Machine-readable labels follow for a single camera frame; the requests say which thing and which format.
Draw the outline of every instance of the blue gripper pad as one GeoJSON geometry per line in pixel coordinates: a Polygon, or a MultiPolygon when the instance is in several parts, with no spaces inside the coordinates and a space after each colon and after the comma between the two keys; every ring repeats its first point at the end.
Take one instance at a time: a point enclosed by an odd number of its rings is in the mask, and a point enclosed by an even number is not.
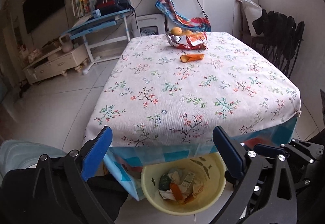
{"type": "Polygon", "coordinates": [[[227,138],[226,133],[221,126],[214,128],[212,139],[224,160],[230,175],[237,180],[241,180],[244,177],[244,161],[227,138]]]}
{"type": "Polygon", "coordinates": [[[94,143],[86,157],[82,161],[81,177],[87,182],[90,177],[93,177],[103,160],[109,146],[113,140],[113,131],[110,127],[105,126],[98,135],[99,138],[94,143]]]}

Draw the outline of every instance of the power cord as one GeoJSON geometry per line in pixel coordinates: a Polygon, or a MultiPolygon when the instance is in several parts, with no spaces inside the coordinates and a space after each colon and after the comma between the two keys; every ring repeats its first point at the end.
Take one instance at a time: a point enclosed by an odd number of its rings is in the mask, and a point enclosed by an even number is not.
{"type": "MultiPolygon", "coordinates": [[[[136,10],[136,9],[139,7],[139,5],[141,4],[142,1],[143,1],[143,0],[141,0],[141,1],[139,2],[139,4],[135,7],[134,10],[136,10]]],[[[117,31],[117,29],[119,29],[119,28],[121,27],[121,25],[122,25],[122,24],[120,24],[120,26],[118,26],[114,31],[112,31],[108,36],[106,36],[106,37],[104,38],[103,41],[105,41],[108,37],[110,37],[113,33],[115,33],[115,32],[117,31]]]]}

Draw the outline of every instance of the desk leg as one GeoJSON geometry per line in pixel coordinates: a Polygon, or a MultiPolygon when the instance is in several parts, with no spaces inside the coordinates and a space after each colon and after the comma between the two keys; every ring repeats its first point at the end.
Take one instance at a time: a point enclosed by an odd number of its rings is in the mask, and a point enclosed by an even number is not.
{"type": "Polygon", "coordinates": [[[91,54],[91,51],[90,51],[86,36],[83,35],[82,38],[83,38],[84,46],[86,47],[86,50],[87,50],[87,53],[88,53],[88,56],[89,56],[89,60],[92,63],[94,61],[94,58],[93,58],[93,55],[91,54]]]}
{"type": "Polygon", "coordinates": [[[124,21],[125,30],[126,30],[127,41],[129,42],[130,41],[130,33],[129,33],[129,28],[127,27],[126,17],[123,17],[123,21],[124,21]]]}

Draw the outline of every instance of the blue children's desk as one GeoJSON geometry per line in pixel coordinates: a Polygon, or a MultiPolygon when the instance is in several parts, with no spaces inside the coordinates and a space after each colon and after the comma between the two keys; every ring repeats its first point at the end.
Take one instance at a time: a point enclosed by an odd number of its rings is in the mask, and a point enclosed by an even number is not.
{"type": "Polygon", "coordinates": [[[111,56],[111,57],[96,57],[94,59],[93,55],[91,53],[91,49],[95,48],[95,47],[98,47],[98,46],[105,45],[105,44],[115,43],[115,42],[119,42],[119,41],[123,41],[123,40],[127,40],[129,42],[130,41],[130,34],[129,34],[129,29],[128,29],[127,23],[126,23],[126,16],[129,15],[130,13],[131,13],[131,10],[124,10],[124,11],[120,11],[120,12],[100,16],[98,18],[89,20],[89,21],[87,21],[87,22],[85,22],[83,24],[80,24],[80,25],[78,25],[76,27],[73,27],[73,28],[69,29],[68,31],[66,31],[66,32],[64,32],[62,34],[62,35],[64,35],[64,34],[68,33],[70,35],[71,40],[82,36],[85,47],[87,49],[89,60],[90,60],[89,66],[82,71],[82,73],[84,75],[86,75],[89,72],[89,69],[95,63],[100,63],[100,62],[109,61],[109,60],[119,58],[119,56],[111,56]],[[101,29],[111,27],[113,25],[117,25],[117,24],[120,24],[122,22],[124,22],[126,35],[121,36],[121,37],[108,39],[108,40],[98,42],[98,43],[94,43],[94,44],[91,44],[91,45],[88,44],[88,41],[86,39],[87,34],[97,32],[97,31],[99,31],[101,29]]]}

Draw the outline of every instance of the yellow bucket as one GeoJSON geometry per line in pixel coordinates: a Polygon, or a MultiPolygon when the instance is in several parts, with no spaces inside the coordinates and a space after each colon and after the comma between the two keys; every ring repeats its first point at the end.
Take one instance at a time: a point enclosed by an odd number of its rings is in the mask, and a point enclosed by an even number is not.
{"type": "Polygon", "coordinates": [[[187,158],[168,163],[144,166],[141,187],[147,200],[156,209],[176,216],[187,216],[202,212],[212,206],[225,188],[225,164],[219,153],[187,158]],[[185,168],[204,181],[204,190],[193,201],[180,205],[164,200],[158,191],[160,177],[173,168],[185,168]]]}

